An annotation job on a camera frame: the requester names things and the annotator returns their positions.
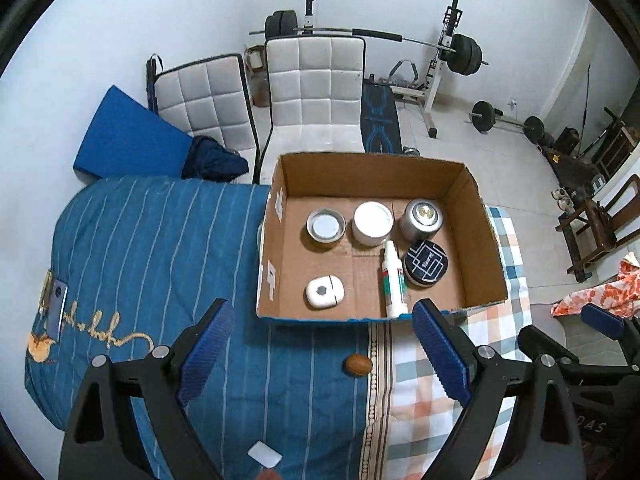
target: plaid tablecloth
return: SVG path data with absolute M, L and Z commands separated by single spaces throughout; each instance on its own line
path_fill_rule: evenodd
M 501 208 L 487 207 L 500 246 L 508 298 L 489 307 L 449 314 L 478 345 L 491 345 L 505 358 L 526 360 L 516 348 L 520 329 L 531 324 L 529 293 L 513 222 Z M 446 393 L 410 322 L 370 326 L 367 431 L 361 480 L 419 480 L 435 459 L 462 407 Z M 495 465 L 511 418 L 514 399 L 505 399 L 475 478 Z

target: brown round object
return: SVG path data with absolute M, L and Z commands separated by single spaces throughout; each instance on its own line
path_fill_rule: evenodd
M 364 377 L 371 373 L 373 363 L 371 359 L 360 354 L 351 354 L 344 360 L 344 370 L 356 377 Z

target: wooden chair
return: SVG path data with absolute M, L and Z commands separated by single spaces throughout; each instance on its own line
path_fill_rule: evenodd
M 610 209 L 618 202 L 623 193 L 632 185 L 635 184 L 636 194 L 633 198 L 626 203 L 617 213 L 613 216 L 609 214 Z M 566 270 L 567 274 L 574 272 L 578 282 L 583 282 L 585 278 L 584 267 L 596 262 L 604 254 L 609 253 L 629 243 L 633 238 L 640 235 L 640 228 L 636 229 L 632 233 L 626 235 L 618 240 L 616 232 L 628 225 L 629 222 L 640 216 L 640 176 L 636 174 L 631 175 L 629 180 L 625 182 L 625 185 L 620 188 L 618 193 L 613 197 L 611 202 L 606 206 L 601 206 L 599 202 L 594 202 L 591 198 L 587 198 L 584 201 L 584 205 L 578 208 L 572 215 L 561 216 L 560 225 L 556 227 L 556 231 L 563 232 L 564 238 L 569 249 L 571 256 L 572 266 Z M 571 229 L 571 222 L 579 220 L 584 223 L 580 229 L 574 234 Z M 582 257 L 578 249 L 578 244 L 575 240 L 577 235 L 583 233 L 588 228 L 591 228 L 591 233 L 596 242 L 596 249 L 591 251 L 590 254 Z

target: blue striped bedsheet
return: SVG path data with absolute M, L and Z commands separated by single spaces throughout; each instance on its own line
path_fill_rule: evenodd
M 141 358 L 226 298 L 235 329 L 186 410 L 219 471 L 227 480 L 254 478 L 260 466 L 246 452 L 263 440 L 283 454 L 276 469 L 285 479 L 357 478 L 367 382 L 347 377 L 341 365 L 367 351 L 368 330 L 279 326 L 255 315 L 256 238 L 268 192 L 123 177 L 98 181 L 68 204 L 51 262 L 68 284 L 60 344 L 44 363 L 27 353 L 25 366 L 27 390 L 57 428 L 94 356 Z M 44 332 L 40 316 L 33 331 Z M 153 471 L 171 478 L 143 403 L 134 401 Z

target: metal tin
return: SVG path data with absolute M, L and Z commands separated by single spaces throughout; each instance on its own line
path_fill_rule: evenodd
M 404 276 L 414 285 L 427 288 L 444 276 L 449 259 L 438 244 L 428 240 L 416 242 L 402 259 Z
M 431 200 L 411 200 L 400 219 L 400 230 L 407 241 L 430 240 L 442 227 L 442 211 Z
M 394 216 L 380 202 L 365 202 L 353 214 L 351 230 L 361 244 L 377 247 L 386 242 L 394 226 Z
M 340 243 L 346 225 L 344 217 L 334 209 L 316 209 L 306 218 L 306 232 L 317 246 L 326 249 Z

